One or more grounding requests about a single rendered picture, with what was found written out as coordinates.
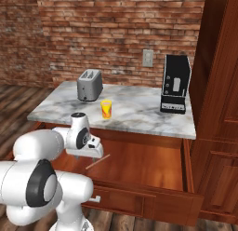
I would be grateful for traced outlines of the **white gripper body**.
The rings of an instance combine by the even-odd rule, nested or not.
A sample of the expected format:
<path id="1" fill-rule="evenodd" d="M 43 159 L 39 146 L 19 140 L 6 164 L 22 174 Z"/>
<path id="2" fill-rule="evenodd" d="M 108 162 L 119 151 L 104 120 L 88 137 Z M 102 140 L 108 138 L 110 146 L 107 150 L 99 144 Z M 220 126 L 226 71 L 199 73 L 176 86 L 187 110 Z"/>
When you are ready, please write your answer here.
<path id="1" fill-rule="evenodd" d="M 95 148 L 89 148 L 87 145 L 83 147 L 82 149 L 67 149 L 66 152 L 69 155 L 74 156 L 86 156 L 86 157 L 94 157 L 94 158 L 102 158 L 103 153 L 103 147 L 101 144 L 96 146 Z"/>

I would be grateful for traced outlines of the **pale thin straw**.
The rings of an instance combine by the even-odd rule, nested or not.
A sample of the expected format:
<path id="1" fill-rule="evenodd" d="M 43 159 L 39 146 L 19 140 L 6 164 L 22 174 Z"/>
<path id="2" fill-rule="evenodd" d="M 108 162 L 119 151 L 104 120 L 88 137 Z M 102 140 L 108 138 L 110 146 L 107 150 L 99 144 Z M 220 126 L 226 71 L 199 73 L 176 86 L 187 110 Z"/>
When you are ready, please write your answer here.
<path id="1" fill-rule="evenodd" d="M 93 161 L 92 164 L 90 164 L 90 165 L 88 165 L 88 166 L 86 167 L 86 170 L 89 170 L 89 169 L 93 168 L 94 166 L 98 165 L 100 162 L 104 161 L 105 159 L 109 158 L 110 156 L 111 156 L 111 155 L 108 154 L 108 155 L 106 155 L 106 156 L 100 158 L 100 159 L 97 160 L 97 161 Z"/>

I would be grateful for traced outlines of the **yellow orange smoothie cup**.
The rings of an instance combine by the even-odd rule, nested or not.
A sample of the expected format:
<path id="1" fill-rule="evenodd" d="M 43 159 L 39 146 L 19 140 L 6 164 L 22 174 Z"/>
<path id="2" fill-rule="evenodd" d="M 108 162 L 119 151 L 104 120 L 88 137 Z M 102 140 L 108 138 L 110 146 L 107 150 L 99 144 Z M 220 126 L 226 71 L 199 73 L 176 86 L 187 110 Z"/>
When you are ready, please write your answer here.
<path id="1" fill-rule="evenodd" d="M 104 119 L 110 119 L 112 117 L 112 102 L 111 101 L 101 101 L 101 112 Z"/>

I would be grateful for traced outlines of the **wooden drawer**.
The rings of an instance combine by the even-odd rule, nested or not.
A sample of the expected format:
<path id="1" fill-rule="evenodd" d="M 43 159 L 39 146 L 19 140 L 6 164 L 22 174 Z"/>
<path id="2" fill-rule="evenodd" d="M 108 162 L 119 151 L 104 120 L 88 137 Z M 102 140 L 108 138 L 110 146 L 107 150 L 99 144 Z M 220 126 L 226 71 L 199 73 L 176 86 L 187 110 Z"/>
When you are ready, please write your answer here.
<path id="1" fill-rule="evenodd" d="M 100 203 L 88 208 L 142 218 L 194 225 L 203 197 L 194 192 L 190 158 L 191 141 L 148 134 L 92 129 L 101 138 L 104 155 L 111 156 L 93 168 L 87 157 L 63 153 L 52 162 L 56 170 L 82 173 L 94 183 Z"/>

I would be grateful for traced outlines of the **grey toaster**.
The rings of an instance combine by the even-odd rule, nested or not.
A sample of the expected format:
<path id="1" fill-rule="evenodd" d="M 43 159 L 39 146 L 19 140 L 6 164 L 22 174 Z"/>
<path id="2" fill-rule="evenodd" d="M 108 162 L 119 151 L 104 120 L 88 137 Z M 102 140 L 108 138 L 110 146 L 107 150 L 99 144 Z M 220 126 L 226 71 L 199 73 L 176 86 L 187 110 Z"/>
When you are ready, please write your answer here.
<path id="1" fill-rule="evenodd" d="M 77 79 L 77 97 L 83 102 L 94 102 L 103 90 L 101 70 L 86 69 Z"/>

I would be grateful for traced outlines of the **black coffee machine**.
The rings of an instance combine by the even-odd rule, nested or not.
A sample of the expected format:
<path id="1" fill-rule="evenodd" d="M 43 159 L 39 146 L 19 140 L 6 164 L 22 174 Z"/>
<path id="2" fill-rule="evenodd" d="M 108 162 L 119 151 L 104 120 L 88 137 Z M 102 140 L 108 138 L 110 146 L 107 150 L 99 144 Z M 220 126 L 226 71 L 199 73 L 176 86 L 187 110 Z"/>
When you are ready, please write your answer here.
<path id="1" fill-rule="evenodd" d="M 192 70 L 186 55 L 166 55 L 161 92 L 162 113 L 186 113 L 185 99 Z"/>

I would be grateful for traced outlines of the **tall wooden cabinet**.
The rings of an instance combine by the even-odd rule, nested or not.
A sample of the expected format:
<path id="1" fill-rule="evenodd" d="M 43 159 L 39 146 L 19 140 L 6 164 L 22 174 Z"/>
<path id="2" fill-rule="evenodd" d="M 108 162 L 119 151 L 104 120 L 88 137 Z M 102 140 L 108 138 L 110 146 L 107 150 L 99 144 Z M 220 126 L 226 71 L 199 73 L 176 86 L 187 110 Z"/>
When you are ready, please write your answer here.
<path id="1" fill-rule="evenodd" d="M 238 0 L 205 0 L 190 98 L 199 216 L 238 224 Z"/>

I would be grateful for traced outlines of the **grey wall outlet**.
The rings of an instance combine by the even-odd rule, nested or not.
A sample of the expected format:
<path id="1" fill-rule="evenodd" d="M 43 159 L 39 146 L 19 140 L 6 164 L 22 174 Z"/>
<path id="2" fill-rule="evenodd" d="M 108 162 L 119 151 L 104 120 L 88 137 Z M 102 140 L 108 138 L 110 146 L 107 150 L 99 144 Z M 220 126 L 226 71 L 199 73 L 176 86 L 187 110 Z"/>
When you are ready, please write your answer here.
<path id="1" fill-rule="evenodd" d="M 142 56 L 142 66 L 152 67 L 153 62 L 153 51 L 151 49 L 144 49 Z"/>

